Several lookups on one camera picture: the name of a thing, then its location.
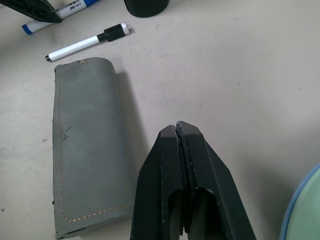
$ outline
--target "black cup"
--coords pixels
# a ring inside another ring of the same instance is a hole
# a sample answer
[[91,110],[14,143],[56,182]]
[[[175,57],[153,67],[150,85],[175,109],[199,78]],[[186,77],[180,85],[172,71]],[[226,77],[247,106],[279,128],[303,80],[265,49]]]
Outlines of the black cup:
[[152,17],[168,6],[169,0],[124,0],[129,13],[138,18]]

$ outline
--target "whiteboard marker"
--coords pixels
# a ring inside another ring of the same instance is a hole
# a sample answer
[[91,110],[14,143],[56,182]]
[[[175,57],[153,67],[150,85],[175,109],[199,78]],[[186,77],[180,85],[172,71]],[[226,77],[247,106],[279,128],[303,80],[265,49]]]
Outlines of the whiteboard marker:
[[112,42],[114,40],[120,39],[124,37],[125,35],[129,34],[129,28],[127,24],[121,23],[112,27],[109,27],[104,30],[103,33],[98,34],[96,36],[90,37],[86,40],[77,42],[75,44],[72,44],[70,46],[64,47],[60,50],[54,51],[49,53],[47,56],[45,56],[45,59],[48,62],[53,62],[55,60],[58,60],[60,58],[63,58],[65,56],[68,56],[70,54],[73,54],[75,52],[78,52],[82,49],[88,48],[90,46],[93,46],[95,44],[108,41]]
[[[76,12],[79,12],[80,10],[91,6],[96,1],[98,1],[98,0],[74,0],[73,2],[70,2],[69,4],[56,9],[55,12],[61,19],[65,19],[66,17],[69,17],[70,15],[75,14]],[[30,35],[30,34],[33,34],[41,29],[44,29],[44,28],[50,26],[51,24],[54,24],[54,23],[32,20],[32,21],[22,25],[22,29],[28,35]]]

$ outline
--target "white table surface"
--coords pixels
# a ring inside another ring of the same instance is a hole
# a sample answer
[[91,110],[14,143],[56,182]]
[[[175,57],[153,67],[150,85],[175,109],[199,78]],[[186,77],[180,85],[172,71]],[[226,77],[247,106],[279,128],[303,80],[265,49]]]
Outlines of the white table surface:
[[[170,0],[143,19],[122,0],[101,0],[34,35],[21,28],[28,17],[0,8],[0,239],[54,239],[54,68],[90,57],[109,59],[119,74],[137,169],[162,128],[196,125],[231,171],[257,239],[277,239],[291,195],[319,162],[319,8],[317,0]],[[134,33],[45,60],[121,22]],[[128,240],[130,227],[75,240]]]

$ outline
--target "gray leather case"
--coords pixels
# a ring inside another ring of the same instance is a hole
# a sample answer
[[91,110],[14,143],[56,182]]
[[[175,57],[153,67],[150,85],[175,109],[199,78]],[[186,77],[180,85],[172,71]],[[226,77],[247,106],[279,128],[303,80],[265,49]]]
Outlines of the gray leather case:
[[55,68],[53,198],[57,239],[132,218],[136,171],[110,61]]

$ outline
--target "blue marker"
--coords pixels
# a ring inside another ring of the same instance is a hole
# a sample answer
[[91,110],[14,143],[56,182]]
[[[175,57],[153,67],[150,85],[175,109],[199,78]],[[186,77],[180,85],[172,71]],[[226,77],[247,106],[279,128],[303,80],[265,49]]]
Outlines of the blue marker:
[[[96,1],[98,0],[74,0],[69,4],[56,9],[55,12],[61,19],[65,19],[66,17],[69,17],[70,15],[75,14],[76,12],[79,12],[80,10],[91,6]],[[22,25],[22,28],[27,34],[30,35],[50,26],[51,24],[53,23],[32,20]]]

